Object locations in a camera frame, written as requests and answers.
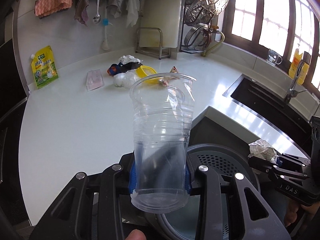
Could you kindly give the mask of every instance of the human hand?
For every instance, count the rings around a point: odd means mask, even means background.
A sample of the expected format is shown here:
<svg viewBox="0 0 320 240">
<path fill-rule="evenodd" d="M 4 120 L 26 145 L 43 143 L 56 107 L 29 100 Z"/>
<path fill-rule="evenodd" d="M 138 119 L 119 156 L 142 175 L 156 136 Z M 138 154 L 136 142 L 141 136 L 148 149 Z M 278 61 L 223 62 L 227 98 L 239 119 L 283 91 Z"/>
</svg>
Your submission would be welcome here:
<svg viewBox="0 0 320 240">
<path fill-rule="evenodd" d="M 288 227 L 292 223 L 294 223 L 297 220 L 297 212 L 300 207 L 302 207 L 305 211 L 307 211 L 308 214 L 308 220 L 312 220 L 312 218 L 317 213 L 320 206 L 320 202 L 314 203 L 310 207 L 306 207 L 304 205 L 300 205 L 298 202 L 290 199 L 288 207 L 287 207 L 287 213 L 284 216 L 284 225 L 285 227 Z"/>
<path fill-rule="evenodd" d="M 133 230 L 125 240 L 147 240 L 144 233 L 140 230 Z"/>
</svg>

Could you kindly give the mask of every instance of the white cutting board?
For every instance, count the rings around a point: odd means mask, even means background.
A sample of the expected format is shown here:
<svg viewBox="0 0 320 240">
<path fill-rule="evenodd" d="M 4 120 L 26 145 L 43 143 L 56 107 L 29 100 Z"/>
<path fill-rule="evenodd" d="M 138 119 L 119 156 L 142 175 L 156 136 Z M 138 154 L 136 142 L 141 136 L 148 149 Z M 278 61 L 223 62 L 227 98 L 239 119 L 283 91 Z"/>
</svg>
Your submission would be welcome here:
<svg viewBox="0 0 320 240">
<path fill-rule="evenodd" d="M 181 0 L 146 0 L 141 27 L 159 28 L 163 32 L 163 47 L 178 46 Z M 140 31 L 140 47 L 159 47 L 159 32 Z"/>
</svg>

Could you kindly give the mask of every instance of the faucet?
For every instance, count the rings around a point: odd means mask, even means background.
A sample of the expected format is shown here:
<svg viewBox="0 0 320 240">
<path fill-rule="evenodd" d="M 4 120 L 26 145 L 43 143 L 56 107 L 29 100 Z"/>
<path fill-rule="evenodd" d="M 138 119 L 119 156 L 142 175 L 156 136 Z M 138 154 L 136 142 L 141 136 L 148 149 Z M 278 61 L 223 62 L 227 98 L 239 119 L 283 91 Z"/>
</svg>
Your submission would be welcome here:
<svg viewBox="0 0 320 240">
<path fill-rule="evenodd" d="M 304 64 L 307 63 L 308 65 L 310 65 L 310 62 L 311 62 L 311 55 L 305 51 L 302 55 L 302 58 L 301 58 L 299 64 L 298 64 L 297 71 L 294 75 L 291 86 L 288 89 L 288 91 L 284 97 L 284 103 L 286 105 L 290 103 L 291 98 L 295 98 L 295 97 L 297 97 L 298 94 L 307 91 L 307 90 L 296 91 L 294 89 L 297 85 L 298 78 L 300 77 L 300 74 L 302 72 L 302 68 L 303 68 Z"/>
</svg>

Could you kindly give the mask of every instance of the white countertop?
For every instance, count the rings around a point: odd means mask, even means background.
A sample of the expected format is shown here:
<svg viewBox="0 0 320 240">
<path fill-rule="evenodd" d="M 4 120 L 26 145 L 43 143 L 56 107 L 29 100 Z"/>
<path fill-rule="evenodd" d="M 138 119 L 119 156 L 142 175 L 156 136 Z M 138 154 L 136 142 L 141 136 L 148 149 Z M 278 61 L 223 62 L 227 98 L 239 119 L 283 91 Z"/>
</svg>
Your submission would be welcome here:
<svg viewBox="0 0 320 240">
<path fill-rule="evenodd" d="M 176 66 L 180 73 L 195 77 L 197 81 L 192 87 L 194 119 L 207 115 L 213 120 L 219 116 L 221 120 L 220 116 L 224 116 L 235 121 L 228 122 L 229 126 L 243 126 L 243 130 L 267 140 L 279 152 L 304 157 L 281 133 L 222 96 L 245 72 L 241 67 L 230 67 L 223 58 L 213 59 L 213 56 L 183 54 L 179 60 L 158 60 L 133 53 L 132 49 L 126 49 L 73 63 L 59 69 L 58 80 L 31 92 L 20 133 L 19 173 L 23 199 L 33 226 L 77 172 L 100 173 L 118 163 L 122 155 L 133 151 L 129 92 L 116 88 L 113 78 L 107 74 L 110 65 L 118 63 L 123 55 L 136 55 L 158 73 L 169 72 Z M 87 73 L 97 69 L 102 71 L 105 85 L 88 92 Z M 263 77 L 261 80 L 267 86 L 268 81 Z"/>
</svg>

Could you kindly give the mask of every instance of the mug handle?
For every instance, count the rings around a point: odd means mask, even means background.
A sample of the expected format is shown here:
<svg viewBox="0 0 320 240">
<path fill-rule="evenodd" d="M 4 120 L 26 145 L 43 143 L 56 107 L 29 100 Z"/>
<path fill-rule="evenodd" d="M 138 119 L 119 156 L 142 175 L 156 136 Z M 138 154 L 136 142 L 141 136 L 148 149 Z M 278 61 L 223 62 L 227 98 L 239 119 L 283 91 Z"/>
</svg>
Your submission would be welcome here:
<svg viewBox="0 0 320 240">
<path fill-rule="evenodd" d="M 282 59 L 282 57 L 280 55 L 279 55 L 279 58 L 281 59 L 281 61 L 279 63 L 276 62 L 277 65 L 281 64 L 282 61 L 283 61 L 283 59 Z"/>
</svg>

